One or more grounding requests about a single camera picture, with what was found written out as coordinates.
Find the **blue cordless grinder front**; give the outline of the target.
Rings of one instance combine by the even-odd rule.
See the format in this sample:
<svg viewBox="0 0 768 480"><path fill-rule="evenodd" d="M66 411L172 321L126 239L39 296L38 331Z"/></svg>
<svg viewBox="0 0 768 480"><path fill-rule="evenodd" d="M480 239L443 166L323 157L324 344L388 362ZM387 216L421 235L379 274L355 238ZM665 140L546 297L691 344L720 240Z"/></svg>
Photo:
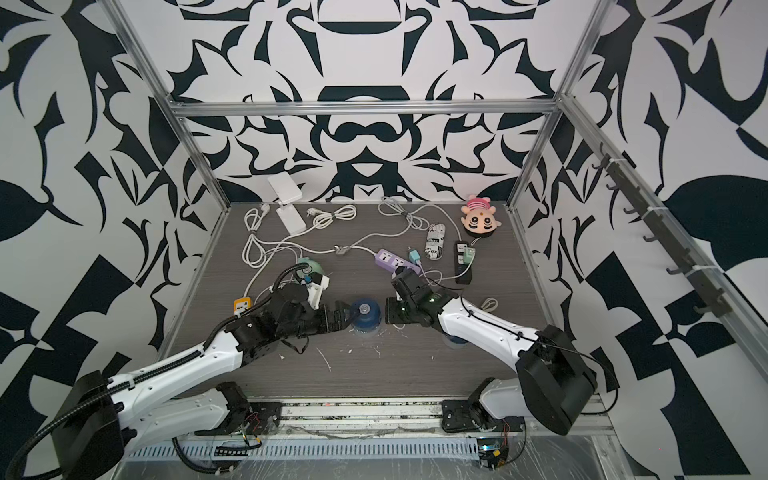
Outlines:
<svg viewBox="0 0 768 480"><path fill-rule="evenodd" d="M443 342L451 349L461 349L469 344L467 340L451 335L444 335Z"/></svg>

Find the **green charger adapter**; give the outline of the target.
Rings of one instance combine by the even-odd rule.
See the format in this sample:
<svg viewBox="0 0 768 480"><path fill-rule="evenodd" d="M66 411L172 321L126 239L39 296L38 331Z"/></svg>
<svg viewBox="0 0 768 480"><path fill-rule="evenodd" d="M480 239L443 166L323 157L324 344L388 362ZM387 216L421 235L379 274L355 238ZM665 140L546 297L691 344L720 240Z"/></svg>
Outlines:
<svg viewBox="0 0 768 480"><path fill-rule="evenodd" d="M471 246L461 245L458 249L457 259L460 265L469 266L475 258L476 249Z"/></svg>

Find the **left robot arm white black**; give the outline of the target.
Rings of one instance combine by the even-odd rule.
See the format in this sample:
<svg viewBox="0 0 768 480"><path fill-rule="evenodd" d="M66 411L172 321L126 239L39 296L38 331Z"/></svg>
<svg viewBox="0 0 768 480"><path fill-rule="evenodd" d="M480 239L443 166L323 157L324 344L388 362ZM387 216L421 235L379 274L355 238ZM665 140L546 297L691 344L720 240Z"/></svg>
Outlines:
<svg viewBox="0 0 768 480"><path fill-rule="evenodd" d="M329 311L306 285L277 287L262 302L221 321L196 346L125 374L107 378L96 371L78 379L55 418L14 454L5 476L24 478L28 455L45 438L52 439L59 465L42 478L97 479L145 446L190 433L233 433L252 413L236 383L195 396L187 391L292 338L344 331L356 316L344 302Z"/></svg>

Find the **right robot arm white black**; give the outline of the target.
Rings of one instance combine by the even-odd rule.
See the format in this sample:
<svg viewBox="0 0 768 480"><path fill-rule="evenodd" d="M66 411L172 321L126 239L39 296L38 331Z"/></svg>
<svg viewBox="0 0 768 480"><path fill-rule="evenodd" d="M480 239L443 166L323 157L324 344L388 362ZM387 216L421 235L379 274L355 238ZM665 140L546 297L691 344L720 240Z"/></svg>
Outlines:
<svg viewBox="0 0 768 480"><path fill-rule="evenodd" d="M565 435L598 386L587 356L576 351L561 329L543 330L503 320L456 291L433 288L415 271L400 267L387 299L385 321L418 324L472 344L515 372L492 379L478 392L480 413L494 420L530 415L549 431Z"/></svg>

